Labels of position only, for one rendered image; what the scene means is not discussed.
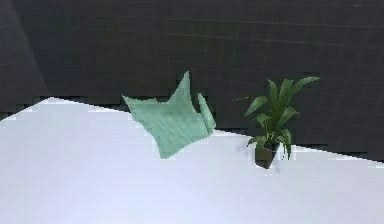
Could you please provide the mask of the green potted house plant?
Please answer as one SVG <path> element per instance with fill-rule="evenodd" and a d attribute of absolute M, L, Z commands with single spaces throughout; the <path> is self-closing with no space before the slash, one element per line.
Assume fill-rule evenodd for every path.
<path fill-rule="evenodd" d="M 288 158 L 292 153 L 292 135 L 283 126 L 299 112 L 289 105 L 293 96 L 305 85 L 320 80 L 320 77 L 305 77 L 294 83 L 292 80 L 284 79 L 281 86 L 268 80 L 269 96 L 256 97 L 245 112 L 245 116 L 251 115 L 262 106 L 267 105 L 266 111 L 258 113 L 254 120 L 264 130 L 263 135 L 252 137 L 247 145 L 255 143 L 255 164 L 264 169 L 269 169 L 277 155 L 280 145 Z"/>

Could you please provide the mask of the pale green crumpled cloth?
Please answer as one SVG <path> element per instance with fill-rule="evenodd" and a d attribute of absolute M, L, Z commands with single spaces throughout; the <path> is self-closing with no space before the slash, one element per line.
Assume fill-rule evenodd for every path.
<path fill-rule="evenodd" d="M 190 72 L 186 71 L 171 97 L 140 100 L 122 96 L 134 121 L 154 138 L 161 159 L 168 159 L 184 147 L 209 137 L 216 128 L 205 97 L 197 94 L 200 111 L 192 103 Z"/>

